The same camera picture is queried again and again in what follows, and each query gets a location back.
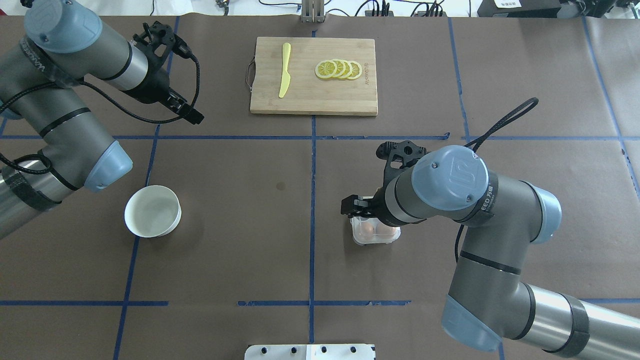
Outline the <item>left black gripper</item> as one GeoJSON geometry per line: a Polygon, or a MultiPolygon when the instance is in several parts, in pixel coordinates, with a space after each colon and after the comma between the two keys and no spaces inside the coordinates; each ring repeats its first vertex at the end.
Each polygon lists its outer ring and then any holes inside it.
{"type": "Polygon", "coordinates": [[[158,56],[154,51],[133,50],[124,73],[124,93],[143,104],[160,103],[192,125],[200,125],[204,115],[194,106],[183,103],[182,96],[170,88],[169,73],[163,68],[169,50],[158,56]]]}

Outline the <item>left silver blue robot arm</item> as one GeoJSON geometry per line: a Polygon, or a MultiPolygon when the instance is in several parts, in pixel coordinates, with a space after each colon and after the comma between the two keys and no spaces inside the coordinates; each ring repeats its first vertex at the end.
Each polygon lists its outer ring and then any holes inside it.
{"type": "Polygon", "coordinates": [[[124,114],[151,125],[102,89],[94,76],[142,104],[174,113],[167,123],[199,125],[204,115],[170,87],[164,64],[176,54],[198,64],[189,45],[167,24],[143,23],[125,39],[98,14],[75,0],[23,0],[24,36],[1,57],[1,116],[26,120],[45,141],[35,153],[1,156],[1,220],[4,238],[50,212],[79,189],[100,192],[126,175],[132,159],[74,91],[85,86],[124,114]]]}

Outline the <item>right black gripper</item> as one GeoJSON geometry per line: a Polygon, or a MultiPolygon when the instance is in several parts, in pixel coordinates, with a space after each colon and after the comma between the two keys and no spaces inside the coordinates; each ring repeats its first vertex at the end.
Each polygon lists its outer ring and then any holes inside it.
{"type": "Polygon", "coordinates": [[[386,204],[386,189],[379,187],[374,196],[350,194],[341,200],[341,214],[349,218],[376,218],[386,226],[395,226],[396,218],[386,204]]]}

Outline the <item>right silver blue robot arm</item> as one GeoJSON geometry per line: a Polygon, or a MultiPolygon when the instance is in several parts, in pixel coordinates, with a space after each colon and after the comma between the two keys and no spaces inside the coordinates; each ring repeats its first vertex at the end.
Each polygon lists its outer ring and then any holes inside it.
{"type": "Polygon", "coordinates": [[[489,170],[462,145],[428,152],[387,141],[376,155],[386,161],[382,186],[343,198],[341,214],[391,227],[441,216],[467,228],[441,317],[451,338],[487,353],[510,339],[566,359],[639,358],[637,317],[521,281],[529,246],[562,222],[552,193],[489,170]]]}

